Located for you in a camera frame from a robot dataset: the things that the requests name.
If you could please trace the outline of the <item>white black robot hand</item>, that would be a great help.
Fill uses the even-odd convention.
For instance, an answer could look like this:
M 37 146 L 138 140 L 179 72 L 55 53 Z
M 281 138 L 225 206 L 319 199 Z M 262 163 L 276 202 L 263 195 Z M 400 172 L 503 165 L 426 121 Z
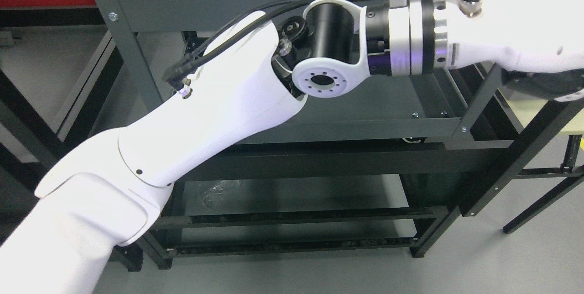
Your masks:
M 466 16 L 461 0 L 445 0 L 444 68 L 481 62 L 502 68 L 502 83 L 539 99 L 583 98 L 583 0 L 482 0 Z

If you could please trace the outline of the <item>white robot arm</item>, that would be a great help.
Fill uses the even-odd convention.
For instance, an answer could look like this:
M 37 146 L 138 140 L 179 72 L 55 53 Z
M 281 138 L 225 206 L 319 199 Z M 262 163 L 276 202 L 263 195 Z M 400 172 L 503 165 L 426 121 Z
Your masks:
M 294 117 L 308 95 L 336 98 L 370 75 L 368 9 L 347 0 L 301 1 L 313 34 L 339 47 L 358 36 L 355 63 L 330 53 L 292 68 L 298 97 L 277 76 L 275 14 L 251 11 L 171 76 L 177 93 L 125 127 L 67 153 L 38 183 L 38 201 L 1 246 L 3 294 L 90 294 L 115 246 L 159 218 L 174 183 L 227 147 Z

